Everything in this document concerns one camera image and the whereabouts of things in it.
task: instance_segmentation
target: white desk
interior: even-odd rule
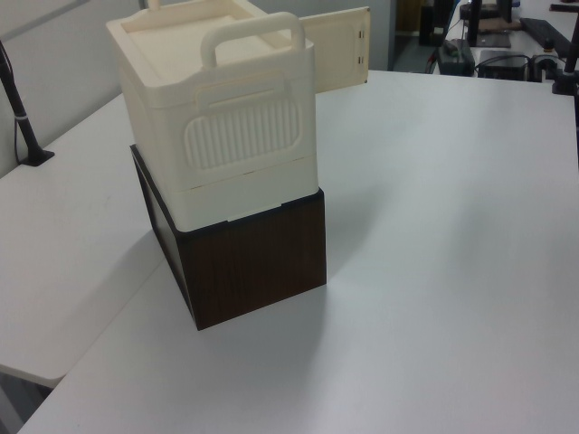
[[[163,258],[122,97],[0,180],[0,372],[54,387]]]
[[[326,287],[197,332],[163,263],[22,434],[577,432],[572,99],[371,72],[318,156]]]
[[[446,39],[460,39],[462,37],[462,21],[460,20],[460,6],[467,4],[467,0],[461,0],[459,5],[457,5],[454,15],[451,20],[451,26],[455,25],[449,30]],[[563,13],[563,12],[551,12],[549,11],[549,6],[551,3],[558,3],[557,0],[522,0],[522,5],[519,8],[513,9],[513,20],[517,20],[520,17],[526,18],[536,18],[539,20],[547,20],[556,30],[558,30],[565,38],[571,41],[573,36],[573,29],[575,26],[575,21],[577,19],[577,14]],[[531,57],[533,55],[545,54],[543,47],[541,47],[528,33],[524,31],[515,31],[509,34],[511,48],[471,48],[473,57],[476,63],[479,63],[480,52],[482,50],[511,50],[514,52],[523,52],[527,56]]]

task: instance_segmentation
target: brown wooden box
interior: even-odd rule
[[[234,222],[178,231],[137,147],[153,229],[198,330],[326,283],[324,192]]]

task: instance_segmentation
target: monitor stand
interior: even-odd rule
[[[508,34],[505,33],[479,33],[477,34],[477,43],[474,46],[482,48],[510,48],[510,38]]]

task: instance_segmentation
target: black device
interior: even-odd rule
[[[470,19],[470,5],[462,5],[459,8],[460,19],[469,20]],[[484,4],[480,7],[480,19],[486,20],[488,18],[499,18],[500,13],[498,12],[497,5]]]
[[[480,53],[479,77],[482,79],[525,81],[526,67],[527,59],[522,52],[483,50]]]
[[[552,3],[551,7],[549,7],[549,11],[553,11],[553,12],[579,12],[579,6],[558,5],[556,3]]]
[[[14,72],[12,71],[12,65],[8,59],[8,54],[2,41],[0,41],[0,79],[12,106],[14,112],[14,118],[22,131],[24,141],[28,146],[28,157],[20,162],[22,165],[32,165],[38,166],[44,163],[49,158],[54,156],[53,152],[43,150],[36,141],[36,136],[34,135],[33,128],[30,125],[30,120],[28,120],[28,115],[26,110],[24,110],[24,104],[14,83]]]
[[[527,81],[540,83],[543,81],[543,71],[547,80],[557,79],[557,62],[542,54],[533,56],[527,66]]]
[[[577,64],[577,56],[579,55],[579,15],[575,21],[575,28],[573,30],[573,37],[569,44],[569,53],[567,54],[567,61],[563,72],[557,74],[555,83],[553,83],[553,93],[557,95],[571,95],[575,98],[575,118],[579,121],[579,98],[577,98],[577,76],[575,74],[575,66]]]
[[[511,23],[513,0],[497,0],[499,16]],[[510,48],[510,40],[505,33],[479,34],[479,21],[482,10],[482,0],[472,0],[470,3],[469,31],[467,41],[471,47],[501,47]]]
[[[418,43],[420,45],[432,45],[432,29],[434,28],[434,7],[421,6],[420,9],[420,32]]]
[[[534,18],[521,18],[523,30],[527,32],[543,48],[547,48],[550,42],[555,44],[555,50],[560,57],[566,58],[569,54],[571,43],[548,21]]]
[[[464,40],[445,41],[436,49],[436,61],[441,75],[470,77],[474,73],[474,57]]]
[[[497,9],[503,20],[513,22],[513,0],[497,0]]]
[[[418,43],[438,47],[448,31],[454,10],[454,0],[434,0],[432,5],[421,7]]]

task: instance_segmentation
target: white wall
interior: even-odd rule
[[[0,0],[0,11],[18,23],[38,20],[38,11],[14,8],[14,2]],[[395,0],[250,0],[268,13],[292,12],[297,16],[323,14],[342,9],[370,6],[372,32],[370,68],[386,70],[394,53]],[[42,0],[42,12],[57,11],[74,0]],[[86,118],[120,92],[112,45],[105,29],[109,20],[129,16],[139,9],[138,0],[76,0],[80,3],[64,14],[37,25],[25,33],[3,40],[14,66],[16,85],[24,100],[34,132],[41,146]],[[161,0],[162,4],[178,0]],[[0,35],[14,35],[14,28],[0,28]],[[15,167],[14,117],[4,90],[0,90],[0,177]],[[25,145],[19,133],[19,154]]]
[[[42,2],[53,2],[52,10],[63,4],[62,0]],[[0,0],[2,14],[20,13],[11,9],[13,3],[14,0]],[[105,23],[137,10],[138,0],[90,0],[3,40],[13,64],[16,86],[41,146],[119,94],[117,67]],[[29,13],[29,18],[38,18]],[[0,28],[0,34],[12,30]],[[13,128],[13,112],[4,89],[0,88],[0,176],[15,167]],[[20,135],[19,143],[20,155],[25,156]]]

